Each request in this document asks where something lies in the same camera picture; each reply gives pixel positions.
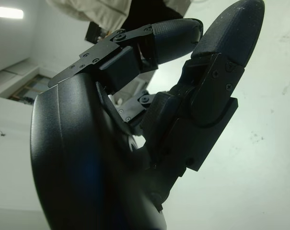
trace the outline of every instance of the window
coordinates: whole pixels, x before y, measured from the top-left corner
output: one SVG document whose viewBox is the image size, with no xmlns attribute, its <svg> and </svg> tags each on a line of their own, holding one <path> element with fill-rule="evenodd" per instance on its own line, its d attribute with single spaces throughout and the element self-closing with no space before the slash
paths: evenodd
<svg viewBox="0 0 290 230">
<path fill-rule="evenodd" d="M 48 82 L 50 78 L 37 75 L 32 80 L 28 81 L 23 87 L 13 93 L 9 99 L 22 102 L 24 104 L 34 104 L 36 96 L 48 90 Z"/>
</svg>

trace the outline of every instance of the cloth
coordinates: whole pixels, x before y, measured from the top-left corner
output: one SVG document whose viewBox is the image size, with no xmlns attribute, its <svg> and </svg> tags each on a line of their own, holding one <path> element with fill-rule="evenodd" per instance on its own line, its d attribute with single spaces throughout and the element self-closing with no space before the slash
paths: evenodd
<svg viewBox="0 0 290 230">
<path fill-rule="evenodd" d="M 127 31 L 182 15 L 167 7 L 168 0 L 46 0 L 61 12 L 82 21 L 91 21 L 107 31 Z"/>
<path fill-rule="evenodd" d="M 61 12 L 83 21 L 91 21 L 108 31 L 122 27 L 128 17 L 131 0 L 46 0 Z"/>
</svg>

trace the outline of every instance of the white wall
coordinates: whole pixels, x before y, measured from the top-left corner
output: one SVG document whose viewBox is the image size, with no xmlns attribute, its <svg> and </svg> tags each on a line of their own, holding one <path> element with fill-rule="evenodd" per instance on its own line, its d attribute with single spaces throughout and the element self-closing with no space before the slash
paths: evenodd
<svg viewBox="0 0 290 230">
<path fill-rule="evenodd" d="M 234 2 L 194 1 L 186 17 L 207 29 Z M 171 88 L 188 58 L 161 65 L 149 92 Z M 233 95 L 231 122 L 164 204 L 168 230 L 290 230 L 290 1 L 266 0 L 260 39 Z"/>
<path fill-rule="evenodd" d="M 0 98 L 0 208 L 41 210 L 30 161 L 32 106 Z"/>
<path fill-rule="evenodd" d="M 92 46 L 84 40 L 89 22 L 64 15 L 41 1 L 31 60 L 42 74 L 53 77 Z"/>
<path fill-rule="evenodd" d="M 21 9 L 22 20 L 0 18 L 0 70 L 30 56 L 40 0 L 0 0 L 0 6 Z"/>
<path fill-rule="evenodd" d="M 43 211 L 0 208 L 0 230 L 49 230 Z"/>
</svg>

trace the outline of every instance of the black robotic finger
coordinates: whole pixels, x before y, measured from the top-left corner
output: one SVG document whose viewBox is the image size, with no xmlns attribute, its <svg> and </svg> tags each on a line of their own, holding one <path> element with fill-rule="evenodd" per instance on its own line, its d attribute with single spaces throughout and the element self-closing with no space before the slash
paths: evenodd
<svg viewBox="0 0 290 230">
<path fill-rule="evenodd" d="M 264 9 L 263 0 L 241 0 L 228 7 L 203 35 L 191 58 L 222 53 L 245 67 L 261 31 Z"/>
<path fill-rule="evenodd" d="M 192 52 L 203 34 L 203 24 L 196 19 L 176 19 L 152 24 L 158 64 Z"/>
</svg>

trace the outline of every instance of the screw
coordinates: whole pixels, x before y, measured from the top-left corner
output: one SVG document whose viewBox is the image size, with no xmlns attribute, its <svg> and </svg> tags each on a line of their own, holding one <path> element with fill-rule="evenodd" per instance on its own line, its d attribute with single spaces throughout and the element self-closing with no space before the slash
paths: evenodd
<svg viewBox="0 0 290 230">
<path fill-rule="evenodd" d="M 228 83 L 226 84 L 226 91 L 231 91 L 233 89 L 233 85 Z"/>
<path fill-rule="evenodd" d="M 123 33 L 121 33 L 121 34 L 118 34 L 118 35 L 115 37 L 115 40 L 116 40 L 116 41 L 121 41 L 121 40 L 123 40 L 123 39 L 125 39 L 125 38 L 126 38 L 126 35 L 123 34 Z"/>
<path fill-rule="evenodd" d="M 226 71 L 232 72 L 235 69 L 235 64 L 233 62 L 227 62 L 226 63 Z"/>
<path fill-rule="evenodd" d="M 218 78 L 218 75 L 219 75 L 219 73 L 218 73 L 217 70 L 214 70 L 214 71 L 212 72 L 212 77 L 213 77 L 213 78 Z"/>
<path fill-rule="evenodd" d="M 146 103 L 148 101 L 149 101 L 149 97 L 147 97 L 147 96 L 143 96 L 140 98 L 140 102 L 142 102 L 142 103 Z"/>
</svg>

